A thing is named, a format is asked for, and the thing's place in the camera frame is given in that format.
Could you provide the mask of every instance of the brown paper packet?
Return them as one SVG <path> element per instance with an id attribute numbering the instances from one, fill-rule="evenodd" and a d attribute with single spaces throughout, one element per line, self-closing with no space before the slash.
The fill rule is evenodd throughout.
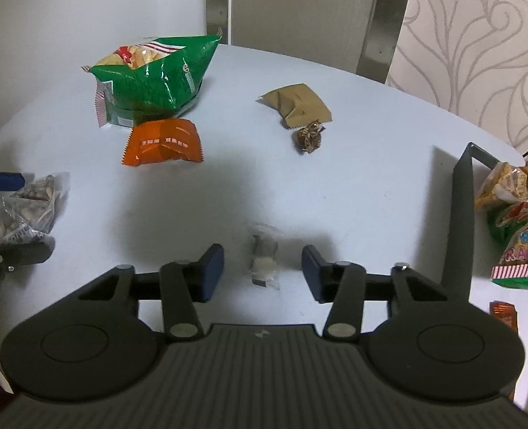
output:
<path id="1" fill-rule="evenodd" d="M 315 120 L 331 121 L 331 111 L 306 84 L 277 88 L 263 95 L 262 99 L 282 115 L 289 128 L 304 127 Z"/>

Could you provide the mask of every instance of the patterned wallpaper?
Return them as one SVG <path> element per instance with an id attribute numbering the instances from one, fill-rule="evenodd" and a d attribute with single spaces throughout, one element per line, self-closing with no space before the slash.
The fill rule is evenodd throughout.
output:
<path id="1" fill-rule="evenodd" d="M 528 150 L 528 0 L 409 0 L 388 84 Z"/>

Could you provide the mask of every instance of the orange snack packet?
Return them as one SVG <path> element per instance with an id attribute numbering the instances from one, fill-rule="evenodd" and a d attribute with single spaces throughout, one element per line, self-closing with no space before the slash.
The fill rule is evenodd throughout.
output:
<path id="1" fill-rule="evenodd" d="M 203 160 L 196 127 L 187 119 L 161 119 L 144 122 L 130 133 L 122 163 L 125 166 L 185 159 Z"/>

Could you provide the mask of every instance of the cracker bag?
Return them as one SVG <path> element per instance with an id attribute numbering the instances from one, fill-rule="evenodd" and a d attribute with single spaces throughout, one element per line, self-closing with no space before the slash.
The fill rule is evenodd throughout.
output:
<path id="1" fill-rule="evenodd" d="M 84 70 L 97 79 L 99 125 L 133 127 L 194 104 L 220 37 L 159 38 L 125 45 Z"/>

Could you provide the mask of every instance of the table surface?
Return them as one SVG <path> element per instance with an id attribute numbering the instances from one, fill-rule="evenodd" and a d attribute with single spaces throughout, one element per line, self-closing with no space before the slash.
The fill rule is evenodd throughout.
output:
<path id="1" fill-rule="evenodd" d="M 293 131 L 258 102 L 274 88 L 307 83 L 331 109 L 322 147 L 299 154 Z M 43 265 L 7 275 L 0 292 L 0 343 L 18 322 L 119 263 L 137 272 L 195 260 L 212 243 L 226 270 L 211 302 L 198 305 L 204 326 L 314 323 L 330 305 L 314 302 L 299 271 L 313 243 L 328 261 L 349 260 L 388 273 L 408 262 L 440 280 L 449 226 L 451 175 L 468 142 L 520 164 L 514 149 L 474 125 L 385 85 L 287 56 L 222 45 L 206 73 L 199 104 L 185 116 L 202 139 L 202 164 L 120 164 L 129 130 L 99 129 L 94 80 L 79 71 L 20 111 L 0 130 L 0 170 L 64 173 L 69 193 Z M 477 165 L 477 179 L 488 173 Z M 250 282 L 257 223 L 282 233 L 280 289 Z M 526 364 L 515 401 L 528 400 L 528 291 L 489 282 L 499 249 L 477 218 L 471 302 L 518 310 Z M 140 317 L 162 330 L 157 301 Z M 363 330 L 386 319 L 382 302 L 365 307 Z"/>

